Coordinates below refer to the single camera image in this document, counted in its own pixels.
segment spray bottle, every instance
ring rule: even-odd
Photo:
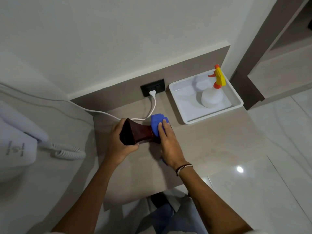
[[[216,82],[213,87],[205,89],[202,93],[202,104],[206,108],[214,108],[223,99],[223,91],[221,90],[221,87],[226,85],[226,81],[220,66],[215,65],[215,69],[214,73],[208,75],[208,77],[216,77]]]

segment white tray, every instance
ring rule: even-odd
[[[243,106],[242,99],[226,77],[227,84],[220,89],[224,93],[222,102],[215,108],[206,108],[201,104],[203,90],[212,87],[216,82],[215,77],[208,77],[213,74],[213,71],[214,69],[169,84],[170,92],[185,124],[198,122]]]

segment microfiber cloth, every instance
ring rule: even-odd
[[[165,117],[162,114],[155,114],[155,115],[151,115],[151,127],[152,127],[152,131],[154,132],[154,134],[159,137],[159,133],[158,133],[158,124],[159,122],[162,122],[163,120],[166,120],[166,122],[169,123],[168,118]]]

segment bracelet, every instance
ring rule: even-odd
[[[185,165],[182,165],[182,166],[178,167],[178,168],[176,169],[177,177],[179,176],[179,173],[180,173],[180,171],[181,171],[183,168],[192,167],[192,166],[193,166],[192,164],[185,164]]]

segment person's left hand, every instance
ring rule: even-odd
[[[121,164],[130,153],[138,150],[138,144],[124,145],[119,139],[119,134],[125,121],[126,118],[122,118],[118,124],[113,125],[107,153],[104,158],[104,162],[109,162],[115,166]]]

